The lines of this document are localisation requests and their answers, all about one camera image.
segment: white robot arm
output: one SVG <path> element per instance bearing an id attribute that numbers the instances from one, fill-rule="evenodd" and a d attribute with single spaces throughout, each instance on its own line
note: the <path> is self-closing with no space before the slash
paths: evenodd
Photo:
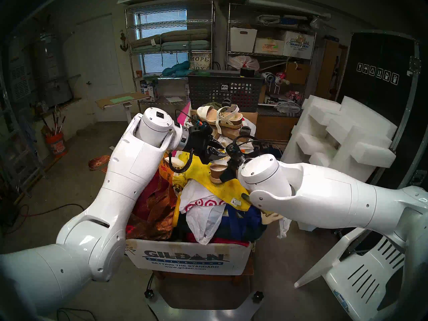
<path id="1" fill-rule="evenodd" d="M 63 226 L 56 244 L 1 257 L 5 276 L 27 306 L 43 315 L 88 281 L 108 281 L 124 255 L 125 227 L 134 204 L 165 151 L 189 151 L 205 164 L 222 158 L 211 132 L 206 123 L 186 129 L 156 108 L 136 115 L 111 155 L 94 202 Z M 333 169 L 284 164 L 268 154 L 245 159 L 236 143 L 229 146 L 229 173 L 250 191 L 252 204 L 289 219 L 322 228 L 368 228 L 404 247 L 409 223 L 426 212 L 428 195 L 420 188 L 388 190 Z"/>

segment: mesh basket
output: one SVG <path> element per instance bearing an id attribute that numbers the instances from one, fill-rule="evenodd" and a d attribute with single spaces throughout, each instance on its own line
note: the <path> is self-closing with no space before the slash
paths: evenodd
<path id="1" fill-rule="evenodd" d="M 189 96 L 192 109 L 208 102 L 219 102 L 226 98 L 238 105 L 241 112 L 257 111 L 263 78 L 243 78 L 239 72 L 206 70 L 210 76 L 188 75 Z"/>

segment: green paper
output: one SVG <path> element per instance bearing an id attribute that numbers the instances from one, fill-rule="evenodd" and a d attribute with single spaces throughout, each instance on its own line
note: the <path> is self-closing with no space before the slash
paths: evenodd
<path id="1" fill-rule="evenodd" d="M 110 101 L 113 103 L 118 103 L 118 102 L 125 101 L 125 100 L 134 100 L 134 98 L 132 96 L 128 95 L 128 96 L 123 96 L 121 98 L 110 99 Z"/>

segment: white sandal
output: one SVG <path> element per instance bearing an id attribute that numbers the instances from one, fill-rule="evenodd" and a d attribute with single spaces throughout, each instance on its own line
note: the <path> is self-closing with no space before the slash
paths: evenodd
<path id="1" fill-rule="evenodd" d="M 201 106 L 197 109 L 198 117 L 208 122 L 209 125 L 215 125 L 217 132 L 221 134 L 221 127 L 230 129 L 240 129 L 242 127 L 242 114 L 237 105 L 224 106 L 215 110 L 213 106 Z"/>

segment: window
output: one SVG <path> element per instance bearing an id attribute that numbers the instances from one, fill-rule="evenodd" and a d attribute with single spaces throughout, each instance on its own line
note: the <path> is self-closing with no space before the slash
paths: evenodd
<path id="1" fill-rule="evenodd" d="M 156 12 L 141 15 L 141 24 L 162 22 L 162 21 L 185 21 L 187 20 L 187 11 Z M 138 16 L 135 16 L 135 24 L 138 24 Z M 187 26 L 162 27 L 148 30 L 136 30 L 137 39 L 146 38 L 151 35 L 161 34 L 170 31 L 187 30 Z M 165 68 L 170 68 L 177 63 L 186 61 L 187 53 L 162 53 L 162 54 L 144 54 L 145 73 L 162 72 Z"/>

